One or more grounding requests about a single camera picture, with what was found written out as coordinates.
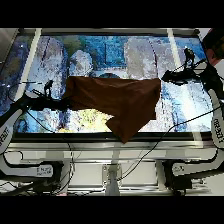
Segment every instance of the large screen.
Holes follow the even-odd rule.
[[[7,97],[10,86],[19,82],[26,63],[32,37],[18,36],[0,74],[0,115],[10,107]],[[195,60],[205,58],[197,38],[175,37],[181,63],[184,48],[195,53]],[[172,44],[168,37],[60,35],[41,36],[32,62],[28,81],[53,80],[52,97],[59,99],[65,92],[68,76],[152,79],[161,78],[166,70],[175,69]],[[26,89],[43,92],[44,85],[27,84]],[[15,97],[18,86],[10,91]],[[212,109],[210,98],[200,83],[178,87],[162,82],[161,97],[156,106],[156,120],[151,120],[140,132],[166,132],[171,126]],[[48,129],[60,133],[110,132],[105,125],[111,117],[94,109],[60,112],[44,109],[30,113]],[[190,123],[176,126],[173,132],[207,132],[211,128],[211,114]],[[15,127],[19,133],[47,133],[32,117],[24,114]]]

